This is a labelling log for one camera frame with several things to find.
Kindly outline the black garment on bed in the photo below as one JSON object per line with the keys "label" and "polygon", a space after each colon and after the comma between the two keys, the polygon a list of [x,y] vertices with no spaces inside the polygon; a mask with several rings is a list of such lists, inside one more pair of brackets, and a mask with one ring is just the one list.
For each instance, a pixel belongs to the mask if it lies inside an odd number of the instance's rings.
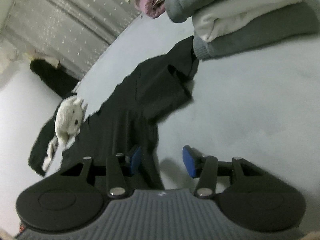
{"label": "black garment on bed", "polygon": [[55,135],[55,119],[57,111],[62,102],[57,106],[53,116],[44,124],[41,128],[36,141],[34,142],[28,159],[29,167],[35,171],[38,175],[44,177],[46,171],[43,170],[42,164],[47,155],[47,148],[49,142],[53,139]]}

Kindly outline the grey dotted curtain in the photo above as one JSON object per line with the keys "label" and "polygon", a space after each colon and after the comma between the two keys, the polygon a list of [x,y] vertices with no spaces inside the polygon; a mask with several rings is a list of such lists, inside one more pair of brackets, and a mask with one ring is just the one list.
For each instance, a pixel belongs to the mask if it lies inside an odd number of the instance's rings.
{"label": "grey dotted curtain", "polygon": [[19,51],[52,56],[82,78],[139,15],[125,0],[14,0],[2,34]]}

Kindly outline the hanging black coat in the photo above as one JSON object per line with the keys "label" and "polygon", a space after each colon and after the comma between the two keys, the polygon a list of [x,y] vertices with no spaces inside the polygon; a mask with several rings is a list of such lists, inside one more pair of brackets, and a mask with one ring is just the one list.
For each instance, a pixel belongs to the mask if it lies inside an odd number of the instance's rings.
{"label": "hanging black coat", "polygon": [[62,68],[54,68],[47,61],[41,59],[31,61],[30,70],[62,98],[69,94],[79,82]]}

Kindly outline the white plush dog toy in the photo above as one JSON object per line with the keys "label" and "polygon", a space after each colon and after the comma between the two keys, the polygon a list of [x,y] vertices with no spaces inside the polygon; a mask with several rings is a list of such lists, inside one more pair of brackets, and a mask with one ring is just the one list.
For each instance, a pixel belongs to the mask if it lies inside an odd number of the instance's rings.
{"label": "white plush dog toy", "polygon": [[70,96],[61,102],[55,119],[55,134],[60,146],[66,146],[71,137],[80,132],[80,126],[85,117],[87,105],[76,95]]}

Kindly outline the folded white shirt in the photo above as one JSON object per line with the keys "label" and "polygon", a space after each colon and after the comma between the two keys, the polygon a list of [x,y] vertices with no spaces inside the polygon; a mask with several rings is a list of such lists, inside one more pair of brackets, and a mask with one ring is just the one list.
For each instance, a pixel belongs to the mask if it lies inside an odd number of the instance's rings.
{"label": "folded white shirt", "polygon": [[195,33],[204,42],[233,33],[253,19],[303,0],[219,0],[192,16]]}

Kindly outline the black t-shirt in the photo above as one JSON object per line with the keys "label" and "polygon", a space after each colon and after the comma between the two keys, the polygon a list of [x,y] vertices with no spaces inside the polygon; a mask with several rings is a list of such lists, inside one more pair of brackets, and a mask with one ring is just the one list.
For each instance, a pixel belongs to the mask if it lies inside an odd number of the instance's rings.
{"label": "black t-shirt", "polygon": [[193,80],[199,60],[193,49],[194,37],[175,44],[166,54],[140,63],[118,84],[100,109],[80,127],[72,146],[62,153],[61,168],[83,157],[95,165],[117,153],[142,150],[138,172],[126,182],[136,189],[164,188],[153,153],[158,142],[157,123],[191,101],[186,84]]}

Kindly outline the white cloth by black garment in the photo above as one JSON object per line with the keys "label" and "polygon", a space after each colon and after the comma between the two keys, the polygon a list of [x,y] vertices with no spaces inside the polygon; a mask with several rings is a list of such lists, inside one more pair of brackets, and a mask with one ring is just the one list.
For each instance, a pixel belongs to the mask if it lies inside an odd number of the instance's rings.
{"label": "white cloth by black garment", "polygon": [[58,148],[59,142],[57,137],[53,137],[53,139],[49,142],[47,147],[47,155],[43,160],[42,169],[44,172],[47,172],[48,168],[50,167],[53,157],[55,155],[55,152]]}

